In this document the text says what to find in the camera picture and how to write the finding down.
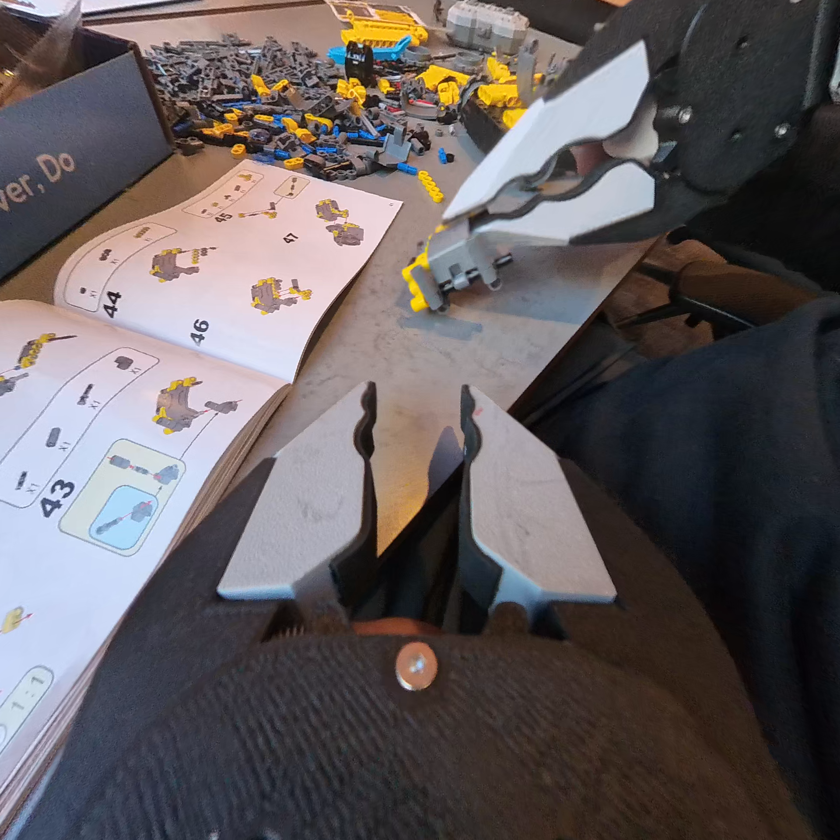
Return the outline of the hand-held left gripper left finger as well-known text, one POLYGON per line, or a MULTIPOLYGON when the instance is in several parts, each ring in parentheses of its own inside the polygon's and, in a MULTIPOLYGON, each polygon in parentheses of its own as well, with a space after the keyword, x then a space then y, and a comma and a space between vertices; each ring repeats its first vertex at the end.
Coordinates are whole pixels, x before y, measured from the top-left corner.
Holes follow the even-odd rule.
POLYGON ((376 414, 376 385, 363 381, 276 453, 217 584, 227 604, 351 623, 377 566, 376 414))

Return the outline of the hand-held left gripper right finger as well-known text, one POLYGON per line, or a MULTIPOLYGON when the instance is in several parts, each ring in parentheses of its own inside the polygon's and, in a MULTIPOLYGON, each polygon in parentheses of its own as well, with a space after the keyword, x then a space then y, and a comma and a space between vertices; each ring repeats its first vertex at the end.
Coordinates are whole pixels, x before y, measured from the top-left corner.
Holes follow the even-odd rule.
POLYGON ((538 623, 553 603, 614 605, 616 586, 558 456, 474 385, 460 393, 458 577, 490 616, 538 623))

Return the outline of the grey yellow brick assembly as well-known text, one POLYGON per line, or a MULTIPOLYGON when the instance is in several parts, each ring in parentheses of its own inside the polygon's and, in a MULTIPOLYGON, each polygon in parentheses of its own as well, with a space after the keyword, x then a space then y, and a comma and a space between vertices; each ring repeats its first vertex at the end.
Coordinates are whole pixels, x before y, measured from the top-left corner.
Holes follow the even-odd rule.
POLYGON ((501 286, 500 269, 513 260, 508 250, 489 244, 467 219, 441 224, 415 259, 402 270, 414 312, 445 312, 451 295, 477 282, 501 286))

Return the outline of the grey desk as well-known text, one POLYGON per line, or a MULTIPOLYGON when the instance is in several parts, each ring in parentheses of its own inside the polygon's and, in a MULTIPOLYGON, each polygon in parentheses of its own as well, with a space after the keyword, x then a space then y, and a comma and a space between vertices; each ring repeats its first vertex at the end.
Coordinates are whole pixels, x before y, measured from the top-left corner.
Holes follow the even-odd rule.
MULTIPOLYGON (((406 249, 413 250, 413 247, 410 244, 397 245, 396 234, 389 239, 391 234, 387 231, 384 245, 396 246, 393 259, 401 269, 407 263, 406 249)), ((596 248, 594 252, 590 248, 590 253, 582 248, 516 246, 519 252, 516 247, 513 249, 515 268, 519 264, 525 270, 546 269, 549 271, 546 277, 563 277, 562 282, 570 284, 576 283, 578 277, 585 279, 585 272, 580 274, 578 269, 591 269, 591 280, 598 286, 602 280, 595 279, 597 272, 592 273, 595 268, 610 271, 615 268, 613 273, 618 278, 625 273, 625 268, 630 267, 629 255, 624 254, 627 248, 620 245, 606 246, 606 250, 596 248)), ((374 461, 373 467, 383 465, 386 455, 394 456, 394 463, 398 461, 400 466, 401 480, 405 475, 409 479, 418 478, 419 471, 416 476, 412 472, 411 452, 403 450, 403 446, 411 448, 407 443, 407 433, 420 432, 422 445, 418 455, 431 456, 432 444, 437 445, 442 440, 438 433, 445 428, 454 429, 450 421, 454 421, 455 416, 440 413, 438 409, 443 411, 446 408, 448 411, 452 407, 455 410, 455 403, 450 405, 450 397, 459 398, 462 383, 481 385, 484 382, 492 391, 497 385, 505 384, 503 380, 509 373, 513 377, 511 387, 516 380, 516 394, 513 396, 519 396, 527 384, 523 376, 527 365, 523 367, 524 356, 518 360, 514 358, 513 351, 524 352, 528 349, 526 344, 535 353, 540 350, 542 345, 537 346, 539 330, 536 339, 526 338, 525 327, 530 329, 534 323, 526 323, 524 314, 505 318, 499 315, 501 320, 496 327, 492 320, 496 316, 490 315, 489 328, 482 322, 453 320, 446 315, 410 314, 407 311, 406 286, 403 287, 406 289, 404 294, 398 292, 396 282, 387 277, 373 281, 373 286, 366 286, 365 282, 363 290, 368 288, 371 294, 374 291, 385 292, 384 302, 376 302, 370 309, 352 311, 346 323, 341 321, 343 316, 339 316, 339 326, 344 323, 342 329, 346 328, 346 334, 338 335, 336 342, 328 346, 328 355, 334 351, 336 361, 339 356, 342 357, 338 375, 330 374, 318 382, 303 382, 304 385, 318 386, 308 391, 307 399, 314 400, 312 405, 316 408, 326 410, 358 384, 374 382, 377 392, 373 432, 375 451, 379 452, 385 445, 385 454, 379 456, 379 462, 374 461)), ((255 474, 248 477, 247 486, 236 489, 234 502, 244 502, 244 514, 238 509, 242 508, 241 504, 236 511, 237 506, 231 507, 230 504, 216 509, 221 519, 211 516, 204 520, 202 526, 196 524, 166 555, 143 586, 152 581, 157 572, 178 573, 174 583, 165 583, 162 577, 154 581, 155 584, 163 584, 161 595, 155 595, 151 589, 143 593, 143 596, 152 596, 152 606, 157 612, 153 610, 152 618, 140 620, 140 629, 149 629, 156 634, 158 631, 169 635, 178 632, 184 640, 162 641, 158 644, 158 648, 163 645, 162 653, 156 653, 157 648, 153 650, 151 641, 129 642, 129 653, 140 656, 141 665, 146 663, 152 667, 151 675, 142 676, 139 665, 129 665, 128 677, 118 678, 118 682, 123 679, 120 685, 127 687, 129 699, 140 703, 140 711, 151 711, 151 700, 142 700, 140 689, 148 690, 146 694, 150 691, 152 699, 163 699, 165 703, 179 690, 169 687, 170 684, 174 686, 175 676, 186 676, 189 668, 198 667, 200 655, 209 656, 218 648, 223 660, 232 657, 233 653, 225 651, 233 651, 234 641, 250 641, 246 630, 254 631, 251 636, 257 634, 256 638, 259 638, 260 633, 272 629, 278 610, 282 614, 284 607, 292 607, 273 602, 255 606, 230 605, 217 594, 217 584, 245 526, 242 523, 247 522, 256 504, 253 500, 245 501, 245 491, 254 491, 256 496, 254 492, 251 496, 257 498, 266 482, 267 470, 273 466, 274 457, 272 451, 255 474)), ((141 591, 116 626, 98 667, 107 650, 118 653, 113 639, 118 629, 129 629, 128 614, 133 606, 140 605, 140 594, 141 591)), ((98 667, 92 673, 89 686, 98 667)))

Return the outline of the person's right hand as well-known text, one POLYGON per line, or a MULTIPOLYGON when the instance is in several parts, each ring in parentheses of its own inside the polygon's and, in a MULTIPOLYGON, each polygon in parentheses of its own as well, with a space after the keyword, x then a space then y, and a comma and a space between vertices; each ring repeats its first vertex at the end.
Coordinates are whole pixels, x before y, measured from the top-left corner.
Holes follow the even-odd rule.
POLYGON ((581 178, 593 172, 600 165, 613 161, 612 156, 605 151, 601 141, 573 145, 570 147, 570 152, 574 158, 576 173, 581 178))

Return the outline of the yellow black brick vehicle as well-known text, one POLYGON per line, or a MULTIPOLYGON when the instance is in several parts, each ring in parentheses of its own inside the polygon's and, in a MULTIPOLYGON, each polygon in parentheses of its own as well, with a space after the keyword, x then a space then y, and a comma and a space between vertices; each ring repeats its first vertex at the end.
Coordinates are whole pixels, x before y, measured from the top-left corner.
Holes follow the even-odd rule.
POLYGON ((538 71, 531 55, 525 56, 523 79, 518 78, 515 56, 486 56, 458 99, 458 120, 474 145, 489 153, 501 136, 513 128, 528 107, 557 81, 568 63, 552 60, 538 71))

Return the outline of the grey brick battery block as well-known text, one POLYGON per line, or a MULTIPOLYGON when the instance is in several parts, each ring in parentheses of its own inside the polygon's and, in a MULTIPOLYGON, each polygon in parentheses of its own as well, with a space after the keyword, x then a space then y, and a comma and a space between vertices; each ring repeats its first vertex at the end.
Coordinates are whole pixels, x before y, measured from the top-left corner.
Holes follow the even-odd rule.
POLYGON ((447 11, 445 28, 454 45, 511 54, 522 46, 530 22, 512 7, 457 1, 447 11))

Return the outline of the black office chair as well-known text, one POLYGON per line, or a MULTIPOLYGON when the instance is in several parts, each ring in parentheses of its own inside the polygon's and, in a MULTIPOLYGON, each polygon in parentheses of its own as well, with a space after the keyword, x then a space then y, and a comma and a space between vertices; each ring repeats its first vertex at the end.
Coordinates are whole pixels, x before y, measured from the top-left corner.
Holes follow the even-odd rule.
POLYGON ((667 287, 668 301, 625 318, 618 329, 683 319, 711 326, 716 338, 761 327, 824 297, 824 290, 728 262, 693 261, 680 270, 643 263, 638 272, 667 287))

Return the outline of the blue brick panel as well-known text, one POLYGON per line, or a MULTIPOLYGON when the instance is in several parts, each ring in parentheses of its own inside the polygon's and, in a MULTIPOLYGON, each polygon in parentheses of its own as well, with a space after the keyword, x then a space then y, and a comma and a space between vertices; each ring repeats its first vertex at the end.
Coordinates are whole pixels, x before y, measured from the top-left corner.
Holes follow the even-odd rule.
MULTIPOLYGON (((399 38, 392 44, 370 45, 373 48, 374 63, 394 62, 401 60, 407 48, 413 45, 413 37, 410 35, 399 38)), ((327 51, 327 57, 336 64, 344 64, 344 46, 332 47, 327 51)))

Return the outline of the person's dark clothing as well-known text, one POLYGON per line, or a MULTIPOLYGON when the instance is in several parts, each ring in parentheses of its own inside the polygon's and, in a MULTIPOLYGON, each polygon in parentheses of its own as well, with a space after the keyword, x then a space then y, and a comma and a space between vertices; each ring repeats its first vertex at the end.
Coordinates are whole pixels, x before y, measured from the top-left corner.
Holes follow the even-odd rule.
POLYGON ((646 360, 532 425, 673 561, 822 838, 839 821, 838 362, 831 293, 646 360))

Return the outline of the yellow brick panel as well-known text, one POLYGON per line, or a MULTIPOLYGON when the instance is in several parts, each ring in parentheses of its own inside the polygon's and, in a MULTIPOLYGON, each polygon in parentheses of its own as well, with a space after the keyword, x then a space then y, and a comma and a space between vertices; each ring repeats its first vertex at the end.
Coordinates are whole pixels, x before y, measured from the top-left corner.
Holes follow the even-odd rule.
POLYGON ((357 43, 375 48, 391 48, 405 37, 410 39, 410 46, 425 46, 428 41, 426 28, 412 16, 403 13, 393 13, 390 17, 382 18, 355 14, 347 8, 344 22, 347 26, 340 36, 345 46, 357 43))

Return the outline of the white sticker sheet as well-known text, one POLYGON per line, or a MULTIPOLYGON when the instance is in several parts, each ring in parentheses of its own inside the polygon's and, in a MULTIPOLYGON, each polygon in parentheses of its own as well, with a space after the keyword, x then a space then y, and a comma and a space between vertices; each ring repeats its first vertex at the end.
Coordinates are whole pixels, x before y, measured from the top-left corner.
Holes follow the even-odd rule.
POLYGON ((401 4, 374 1, 326 1, 335 17, 345 23, 368 20, 398 24, 422 25, 424 21, 414 11, 401 4))

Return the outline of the open instruction booklet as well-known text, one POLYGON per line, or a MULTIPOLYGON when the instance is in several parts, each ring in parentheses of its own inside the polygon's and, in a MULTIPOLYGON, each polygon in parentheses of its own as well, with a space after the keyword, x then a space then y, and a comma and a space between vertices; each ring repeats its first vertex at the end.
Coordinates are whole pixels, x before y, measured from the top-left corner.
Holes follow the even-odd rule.
POLYGON ((2 830, 401 206, 244 162, 2 301, 2 830))

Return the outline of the pile of loose brick pieces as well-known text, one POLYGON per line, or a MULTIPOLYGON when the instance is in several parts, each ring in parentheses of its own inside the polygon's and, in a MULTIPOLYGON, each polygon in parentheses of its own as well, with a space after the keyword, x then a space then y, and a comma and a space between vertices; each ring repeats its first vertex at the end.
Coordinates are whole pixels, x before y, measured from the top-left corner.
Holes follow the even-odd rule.
POLYGON ((326 182, 378 171, 414 174, 411 159, 431 151, 433 135, 459 120, 459 95, 472 78, 454 56, 433 61, 422 46, 350 77, 327 55, 270 36, 261 45, 236 34, 163 43, 144 58, 180 152, 213 145, 238 161, 326 182), (406 163, 387 168, 377 155, 398 124, 413 150, 406 163))

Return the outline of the dark blue cardboard box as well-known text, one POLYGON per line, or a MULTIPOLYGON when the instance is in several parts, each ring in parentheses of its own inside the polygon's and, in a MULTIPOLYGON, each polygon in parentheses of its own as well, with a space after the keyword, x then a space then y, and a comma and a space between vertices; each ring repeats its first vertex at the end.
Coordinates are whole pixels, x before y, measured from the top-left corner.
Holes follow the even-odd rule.
POLYGON ((1 116, 5 279, 174 152, 138 45, 82 28, 80 70, 1 116))

